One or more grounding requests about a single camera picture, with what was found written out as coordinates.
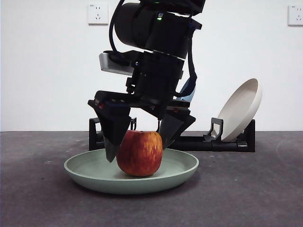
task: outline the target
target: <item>apple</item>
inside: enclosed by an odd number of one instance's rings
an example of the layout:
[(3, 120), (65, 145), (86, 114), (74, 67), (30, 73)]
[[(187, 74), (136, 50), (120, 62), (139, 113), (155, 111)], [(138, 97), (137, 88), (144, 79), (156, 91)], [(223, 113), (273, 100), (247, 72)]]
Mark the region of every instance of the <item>apple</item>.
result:
[(161, 135), (155, 131), (128, 130), (117, 153), (122, 171), (133, 176), (153, 175), (163, 155)]

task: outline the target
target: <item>green plate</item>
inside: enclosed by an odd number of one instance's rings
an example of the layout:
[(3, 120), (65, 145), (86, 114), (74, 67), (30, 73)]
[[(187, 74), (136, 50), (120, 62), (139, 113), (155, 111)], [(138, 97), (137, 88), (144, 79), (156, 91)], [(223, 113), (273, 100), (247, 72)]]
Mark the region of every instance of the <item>green plate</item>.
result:
[(83, 187), (111, 194), (144, 194), (173, 188), (189, 179), (199, 165), (198, 159), (186, 152), (163, 151), (159, 170), (149, 177), (125, 174), (116, 159), (109, 163), (105, 149), (85, 152), (71, 157), (64, 168)]

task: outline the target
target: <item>gray carpet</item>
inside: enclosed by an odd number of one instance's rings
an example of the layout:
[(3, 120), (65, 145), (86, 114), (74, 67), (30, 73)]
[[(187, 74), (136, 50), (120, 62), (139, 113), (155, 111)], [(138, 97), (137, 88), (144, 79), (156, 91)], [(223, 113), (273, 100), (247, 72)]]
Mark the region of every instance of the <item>gray carpet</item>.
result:
[(303, 226), (303, 132), (257, 132), (256, 153), (190, 152), (192, 178), (146, 195), (74, 183), (63, 163), (87, 150), (87, 132), (1, 133), (1, 226)]

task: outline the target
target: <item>plate holder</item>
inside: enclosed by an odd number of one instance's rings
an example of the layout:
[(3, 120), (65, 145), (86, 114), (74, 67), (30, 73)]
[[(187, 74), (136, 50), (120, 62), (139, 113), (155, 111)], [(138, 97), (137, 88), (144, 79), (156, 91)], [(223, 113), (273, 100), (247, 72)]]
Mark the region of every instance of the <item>plate holder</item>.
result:
[[(103, 132), (97, 132), (98, 118), (89, 120), (89, 150), (103, 149)], [(230, 152), (255, 152), (256, 151), (256, 123), (252, 120), (234, 142), (223, 142), (221, 136), (224, 130), (223, 119), (212, 118), (211, 128), (206, 135), (180, 136), (168, 148), (182, 151), (230, 151)], [(212, 136), (214, 124), (219, 125), (219, 134)], [(131, 130), (136, 130), (137, 118), (131, 120)]]

